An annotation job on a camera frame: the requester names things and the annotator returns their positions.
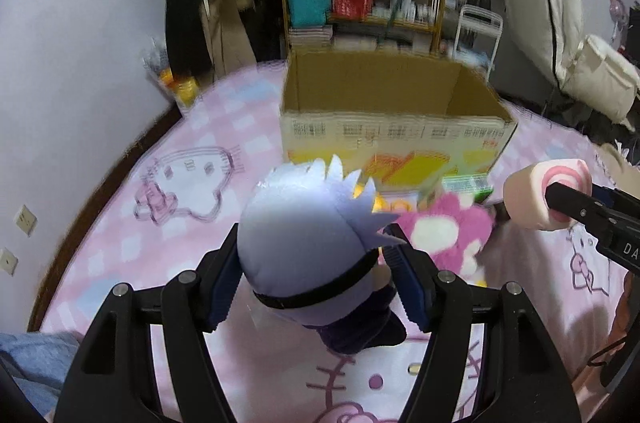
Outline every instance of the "plush doll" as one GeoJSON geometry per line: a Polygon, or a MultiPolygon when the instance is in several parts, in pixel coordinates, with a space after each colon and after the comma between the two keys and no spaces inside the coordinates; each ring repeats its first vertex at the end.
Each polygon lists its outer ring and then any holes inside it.
{"type": "Polygon", "coordinates": [[[397,221],[412,246],[426,251],[439,269],[464,279],[478,270],[476,254],[489,240],[493,220],[470,195],[447,193],[425,211],[404,213],[397,221]]]}
{"type": "Polygon", "coordinates": [[[354,198],[359,176],[343,178],[337,156],[328,169],[320,159],[284,164],[258,185],[238,225],[238,256],[257,299],[345,355],[406,338],[389,309],[391,272],[378,263],[380,246],[401,242],[380,233],[398,215],[372,212],[372,180],[354,198]]]}

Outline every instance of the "dark purple doll clothing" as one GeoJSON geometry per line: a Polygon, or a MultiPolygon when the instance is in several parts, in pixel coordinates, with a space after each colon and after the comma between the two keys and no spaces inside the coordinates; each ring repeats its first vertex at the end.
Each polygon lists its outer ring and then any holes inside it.
{"type": "Polygon", "coordinates": [[[341,355],[355,355],[368,347],[398,345],[404,342],[406,330],[389,309],[395,296],[396,288],[388,284],[374,291],[345,318],[327,326],[305,327],[316,330],[324,345],[341,355]]]}

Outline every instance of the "brown baseboard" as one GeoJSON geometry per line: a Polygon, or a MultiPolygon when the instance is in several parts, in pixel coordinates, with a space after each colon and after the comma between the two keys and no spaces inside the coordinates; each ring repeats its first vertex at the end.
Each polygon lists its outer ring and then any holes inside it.
{"type": "Polygon", "coordinates": [[[180,120],[180,111],[174,104],[150,127],[133,145],[129,147],[124,156],[111,169],[104,181],[94,191],[89,200],[85,203],[73,225],[66,233],[65,239],[58,247],[56,256],[51,264],[47,275],[43,279],[38,295],[36,296],[31,318],[29,319],[28,331],[38,331],[44,320],[44,316],[49,309],[49,304],[53,295],[58,289],[71,259],[82,244],[87,233],[91,229],[94,221],[107,206],[111,196],[116,193],[123,181],[126,180],[129,172],[140,157],[151,147],[153,147],[180,120]]]}

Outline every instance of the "cardboard box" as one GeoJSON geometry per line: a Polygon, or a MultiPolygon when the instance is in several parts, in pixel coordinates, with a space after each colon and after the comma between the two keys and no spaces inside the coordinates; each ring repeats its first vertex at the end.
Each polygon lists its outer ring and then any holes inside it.
{"type": "Polygon", "coordinates": [[[285,159],[342,159],[380,191],[428,190],[487,172],[516,122],[462,64],[405,53],[293,52],[280,128],[285,159]]]}

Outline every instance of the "wall switch plate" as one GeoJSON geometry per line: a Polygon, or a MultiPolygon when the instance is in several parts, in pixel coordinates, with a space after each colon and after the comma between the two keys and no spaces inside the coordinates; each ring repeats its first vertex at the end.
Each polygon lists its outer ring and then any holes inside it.
{"type": "Polygon", "coordinates": [[[18,259],[8,249],[0,250],[0,269],[4,269],[9,275],[13,276],[15,267],[18,265],[18,259]]]}
{"type": "Polygon", "coordinates": [[[15,214],[14,222],[27,236],[31,235],[33,227],[36,225],[36,216],[31,213],[25,205],[15,214]]]}

